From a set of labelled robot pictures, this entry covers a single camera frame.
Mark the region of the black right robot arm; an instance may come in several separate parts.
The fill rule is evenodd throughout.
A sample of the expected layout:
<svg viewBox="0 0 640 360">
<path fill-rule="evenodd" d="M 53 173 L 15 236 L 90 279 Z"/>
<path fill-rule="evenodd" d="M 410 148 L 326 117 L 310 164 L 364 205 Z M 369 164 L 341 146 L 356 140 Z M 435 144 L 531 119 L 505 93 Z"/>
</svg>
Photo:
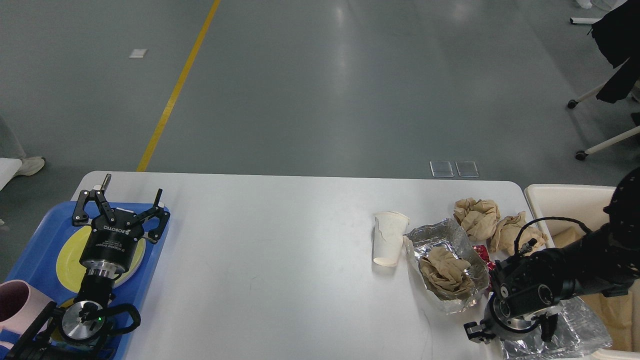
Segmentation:
<svg viewBox="0 0 640 360">
<path fill-rule="evenodd" d="M 482 321 L 464 324 L 468 339 L 518 341 L 540 328 L 542 341 L 550 342 L 561 301 L 598 293 L 626 295 L 639 278 L 639 173 L 634 169 L 615 188 L 603 208 L 608 223 L 592 231 L 579 221 L 584 236 L 565 247 L 532 252 L 530 240 L 521 249 L 520 230 L 514 255 L 497 260 L 489 272 L 493 294 Z"/>
</svg>

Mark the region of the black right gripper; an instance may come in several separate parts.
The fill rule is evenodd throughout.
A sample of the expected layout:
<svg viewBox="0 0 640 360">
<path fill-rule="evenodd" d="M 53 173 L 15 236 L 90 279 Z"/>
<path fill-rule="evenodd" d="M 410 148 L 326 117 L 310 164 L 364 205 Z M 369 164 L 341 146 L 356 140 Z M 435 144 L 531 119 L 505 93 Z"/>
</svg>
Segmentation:
<svg viewBox="0 0 640 360">
<path fill-rule="evenodd" d="M 517 341 L 523 340 L 534 330 L 541 331 L 541 339 L 550 342 L 558 327 L 560 305 L 548 307 L 534 312 L 534 317 L 527 320 L 523 316 L 507 317 L 501 309 L 502 301 L 492 295 L 487 303 L 484 318 L 480 322 L 465 323 L 467 338 L 478 344 L 489 344 L 495 339 Z"/>
</svg>

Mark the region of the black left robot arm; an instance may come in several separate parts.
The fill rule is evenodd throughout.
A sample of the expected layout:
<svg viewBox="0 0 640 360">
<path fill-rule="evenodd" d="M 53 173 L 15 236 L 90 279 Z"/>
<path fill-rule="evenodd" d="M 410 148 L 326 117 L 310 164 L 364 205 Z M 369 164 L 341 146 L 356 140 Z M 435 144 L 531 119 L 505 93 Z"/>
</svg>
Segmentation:
<svg viewBox="0 0 640 360">
<path fill-rule="evenodd" d="M 3 360 L 120 360 L 158 263 L 170 211 L 109 203 L 102 184 L 53 207 L 1 285 Z"/>
</svg>

